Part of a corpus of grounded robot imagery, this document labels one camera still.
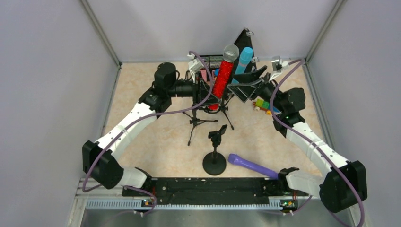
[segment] white wall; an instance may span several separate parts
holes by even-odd
[[[305,57],[335,0],[89,0],[121,61],[220,54],[244,27],[255,55]]]
[[[336,149],[366,167],[374,226],[400,226],[401,1],[347,1],[310,64]]]
[[[65,226],[116,65],[78,0],[3,0],[0,24],[0,226]]]

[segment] microphone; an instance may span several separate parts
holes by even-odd
[[[218,99],[223,97],[224,89],[226,89],[228,79],[231,75],[231,70],[233,69],[233,62],[238,58],[238,55],[239,49],[236,45],[230,44],[224,48],[223,61],[221,62],[220,69],[212,90],[212,94]],[[218,104],[210,105],[208,108],[211,110],[217,110]]]
[[[237,69],[235,70],[235,74],[243,74],[245,72],[246,66],[251,62],[253,57],[253,50],[251,47],[245,47],[241,55],[239,55],[239,61]],[[233,84],[238,84],[239,82],[236,79],[233,79],[231,82]]]
[[[279,178],[279,174],[274,172],[273,170],[268,169],[268,168],[263,167],[263,166],[260,166],[260,165],[258,165],[256,163],[248,161],[246,159],[243,159],[240,156],[235,155],[235,154],[230,154],[228,156],[228,162],[233,164],[233,165],[245,167],[247,169],[253,170],[255,172],[258,172],[260,174],[266,175],[266,176],[274,178],[274,179],[278,179]]]

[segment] cable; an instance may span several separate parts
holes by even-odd
[[[270,83],[272,84],[272,85],[274,85],[275,87],[277,87],[277,81],[275,80],[275,79],[272,79],[271,81],[270,81]]]
[[[178,70],[176,70],[175,72],[178,73],[178,76],[177,76],[177,79],[176,79],[176,80],[178,80],[180,78],[180,72]]]
[[[304,60],[302,59],[298,59],[295,61],[292,61],[289,63],[289,65],[294,64],[299,62],[293,69],[291,69],[290,72],[287,73],[287,75],[284,76],[284,78],[279,82],[279,84],[276,86],[276,88],[273,91],[273,94],[271,95],[271,99],[270,99],[270,111],[272,113],[274,113],[273,111],[273,101],[274,98],[276,97],[276,94],[280,88],[280,86],[284,83],[284,81],[292,74],[295,72],[295,70],[297,70],[301,65],[304,64]],[[300,136],[301,138],[305,139],[306,141],[308,141],[309,143],[311,143],[314,147],[316,147],[316,149],[318,150],[318,152],[327,160],[327,162],[333,167],[333,169],[341,176],[341,178],[344,180],[344,182],[348,185],[348,187],[351,189],[352,193],[355,195],[355,198],[358,201],[358,205],[359,205],[359,209],[361,211],[361,218],[359,221],[359,224],[356,227],[362,227],[364,221],[365,221],[365,209],[363,207],[362,204],[362,200],[360,198],[360,196],[358,195],[358,192],[355,190],[354,186],[351,184],[351,182],[347,179],[347,177],[338,169],[338,167],[335,166],[335,164],[329,159],[329,157],[322,151],[322,149],[317,146],[312,140],[310,140],[308,137],[304,136],[303,134],[301,134],[300,132],[298,132],[297,130],[289,127],[288,125],[286,125],[284,122],[282,122],[275,114],[273,114],[273,118],[282,126],[284,126],[285,128],[287,128],[287,130],[291,130],[293,133],[297,134],[298,136]],[[331,213],[331,215],[333,215],[333,217],[340,222],[341,224],[343,224],[344,226],[347,227],[351,227],[349,225],[347,225],[346,223],[344,223],[342,220],[340,220],[337,216],[335,216],[333,213]]]
[[[157,198],[156,198],[156,196],[153,195],[152,193],[147,192],[147,191],[145,191],[145,190],[143,190],[143,189],[140,189],[140,188],[136,188],[136,187],[129,186],[129,185],[124,185],[124,188],[128,188],[128,189],[130,189],[130,190],[134,190],[134,191],[137,191],[137,192],[144,193],[144,194],[149,195],[150,197],[152,197],[152,198],[154,199],[152,208],[150,208],[150,210],[148,210],[148,211],[146,211],[145,213],[143,213],[143,216],[148,215],[148,214],[156,207],[156,205],[157,205]]]
[[[189,51],[189,53],[192,53],[192,54],[194,54],[197,58],[199,58],[199,60],[201,61],[201,63],[202,63],[203,66],[205,67],[206,72],[207,72],[208,75],[209,75],[209,78],[212,80],[212,79],[213,79],[212,74],[210,73],[210,70],[209,70],[209,68],[207,67],[206,63],[203,61],[203,59],[202,59],[196,52],[194,52],[194,51]],[[146,116],[144,116],[144,117],[141,117],[141,118],[136,119],[135,121],[131,122],[129,125],[127,125],[127,127],[125,127],[125,130],[128,130],[130,127],[132,127],[133,125],[135,125],[135,124],[138,123],[139,121],[142,121],[142,120],[147,119],[147,118],[149,118],[149,117],[161,116],[161,115],[168,115],[168,114],[176,114],[176,113],[182,113],[182,112],[185,112],[185,111],[189,111],[189,110],[192,110],[192,109],[196,109],[196,108],[198,108],[199,106],[201,106],[203,103],[205,103],[205,102],[207,101],[207,99],[208,99],[208,98],[210,97],[210,95],[212,94],[212,89],[213,89],[213,86],[211,85],[211,86],[210,86],[210,89],[209,89],[209,92],[208,92],[208,94],[206,95],[206,97],[205,97],[204,99],[202,99],[201,102],[199,102],[198,104],[196,104],[196,105],[194,105],[194,106],[192,106],[192,107],[190,107],[190,108],[183,109],[183,110],[177,110],[177,111],[164,112],[164,113],[152,113],[152,114],[146,115]],[[95,158],[95,160],[94,160],[94,162],[92,163],[92,165],[90,166],[90,168],[89,168],[89,170],[88,170],[88,172],[87,172],[87,174],[86,174],[86,176],[85,176],[85,180],[84,180],[84,182],[83,182],[83,184],[82,184],[82,191],[83,191],[83,192],[89,192],[89,191],[91,191],[91,190],[93,190],[93,189],[96,189],[96,188],[98,188],[98,187],[101,186],[101,185],[99,184],[99,185],[96,185],[96,186],[94,186],[94,187],[92,187],[92,188],[89,188],[89,189],[86,188],[86,184],[87,184],[87,182],[88,182],[88,179],[89,179],[89,177],[90,177],[90,175],[91,175],[93,169],[95,168],[96,164],[98,163],[100,157],[101,157],[101,156],[102,156],[102,155],[118,140],[118,138],[120,138],[122,135],[123,135],[123,131],[121,131],[119,134],[117,134],[117,136],[115,136],[114,139],[112,139],[112,141],[111,141],[111,142],[99,153],[99,155]]]
[[[296,194],[297,194],[297,190],[294,190],[294,192],[292,193],[292,200],[296,200]]]
[[[189,80],[189,70],[187,70],[186,72],[185,72],[185,80]]]
[[[298,213],[300,210],[302,210],[304,207],[305,207],[305,205],[307,204],[307,203],[309,203],[309,201],[312,199],[312,195],[311,196],[309,196],[309,198],[297,209],[297,210],[295,210],[295,211],[293,211],[292,212],[292,215],[294,215],[294,214],[296,214],[296,213]],[[267,213],[267,214],[274,214],[274,215],[286,215],[285,213],[283,213],[283,212],[270,212],[270,211],[263,211],[263,213]]]

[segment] silver microphone head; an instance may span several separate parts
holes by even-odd
[[[239,56],[239,49],[236,45],[230,44],[224,48],[223,59],[229,63],[233,63]]]

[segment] round black base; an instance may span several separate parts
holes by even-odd
[[[206,173],[213,176],[222,174],[226,169],[226,165],[226,159],[220,153],[213,156],[213,152],[211,152],[203,158],[203,169]]]

